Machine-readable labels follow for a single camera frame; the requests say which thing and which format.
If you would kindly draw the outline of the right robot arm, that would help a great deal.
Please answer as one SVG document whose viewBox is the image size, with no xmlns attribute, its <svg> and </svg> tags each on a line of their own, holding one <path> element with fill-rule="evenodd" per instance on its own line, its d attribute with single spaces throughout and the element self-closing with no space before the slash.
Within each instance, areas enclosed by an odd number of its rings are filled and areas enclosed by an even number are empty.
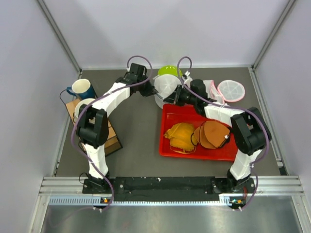
<svg viewBox="0 0 311 233">
<path fill-rule="evenodd" d="M 222 105 L 208 97 L 205 85 L 199 79 L 192 80 L 190 85 L 177 85 L 163 100 L 177 106 L 192 105 L 201 116 L 230 127 L 238 150 L 227 172 L 226 184 L 230 191 L 240 191 L 249 180 L 253 166 L 263 160 L 270 149 L 271 133 L 259 109 Z"/>
</svg>

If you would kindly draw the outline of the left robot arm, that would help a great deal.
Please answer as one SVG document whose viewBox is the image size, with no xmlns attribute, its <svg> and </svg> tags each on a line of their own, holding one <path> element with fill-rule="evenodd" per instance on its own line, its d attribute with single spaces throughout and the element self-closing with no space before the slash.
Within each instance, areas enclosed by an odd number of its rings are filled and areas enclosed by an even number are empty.
<svg viewBox="0 0 311 233">
<path fill-rule="evenodd" d="M 84 145 L 89 161 L 88 180 L 99 192 L 110 188 L 108 166 L 105 161 L 105 143 L 109 135 L 108 117 L 126 99 L 139 92 L 148 97 L 157 93 L 147 76 L 147 68 L 132 63 L 124 76 L 91 105 L 82 105 L 76 122 L 76 134 Z"/>
</svg>

